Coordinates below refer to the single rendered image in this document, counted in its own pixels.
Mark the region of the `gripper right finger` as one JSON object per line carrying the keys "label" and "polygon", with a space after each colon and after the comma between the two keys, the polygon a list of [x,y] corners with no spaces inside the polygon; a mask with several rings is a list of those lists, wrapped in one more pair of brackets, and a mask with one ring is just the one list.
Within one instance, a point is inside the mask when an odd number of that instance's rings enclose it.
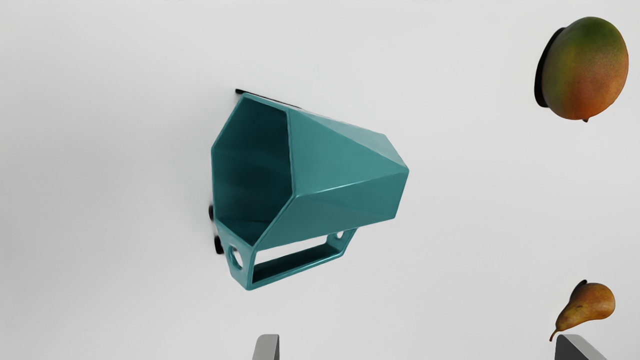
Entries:
{"label": "gripper right finger", "polygon": [[578,334],[560,334],[556,338],[555,360],[608,360],[589,341]]}

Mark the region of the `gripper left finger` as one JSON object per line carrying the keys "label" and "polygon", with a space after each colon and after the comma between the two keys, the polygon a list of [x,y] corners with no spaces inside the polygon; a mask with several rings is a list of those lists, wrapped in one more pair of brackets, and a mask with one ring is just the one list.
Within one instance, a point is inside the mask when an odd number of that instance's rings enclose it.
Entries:
{"label": "gripper left finger", "polygon": [[277,333],[259,335],[252,360],[281,360],[281,337]]}

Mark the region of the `teal faceted mug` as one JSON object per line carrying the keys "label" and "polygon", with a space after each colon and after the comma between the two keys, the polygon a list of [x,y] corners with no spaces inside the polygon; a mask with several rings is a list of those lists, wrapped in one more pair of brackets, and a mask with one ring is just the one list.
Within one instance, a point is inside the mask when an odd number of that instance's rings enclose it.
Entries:
{"label": "teal faceted mug", "polygon": [[396,217],[409,167],[386,135],[237,89],[210,149],[215,249],[251,291],[340,258]]}

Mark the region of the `brown pear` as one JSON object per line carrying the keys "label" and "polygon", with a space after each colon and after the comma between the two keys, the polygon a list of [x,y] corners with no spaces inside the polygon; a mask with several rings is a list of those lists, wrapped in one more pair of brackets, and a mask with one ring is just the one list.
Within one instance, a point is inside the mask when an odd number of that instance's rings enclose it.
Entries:
{"label": "brown pear", "polygon": [[611,289],[604,284],[581,280],[570,294],[567,305],[564,306],[555,321],[555,330],[549,337],[552,342],[554,336],[589,321],[599,321],[610,317],[617,306]]}

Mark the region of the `red green mango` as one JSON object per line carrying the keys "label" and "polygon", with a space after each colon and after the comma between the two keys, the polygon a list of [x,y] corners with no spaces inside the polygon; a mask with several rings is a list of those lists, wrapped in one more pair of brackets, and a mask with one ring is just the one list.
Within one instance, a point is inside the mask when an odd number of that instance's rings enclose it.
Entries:
{"label": "red green mango", "polygon": [[535,73],[535,100],[564,119],[588,122],[617,100],[628,71],[621,32],[603,18],[583,17],[547,43]]}

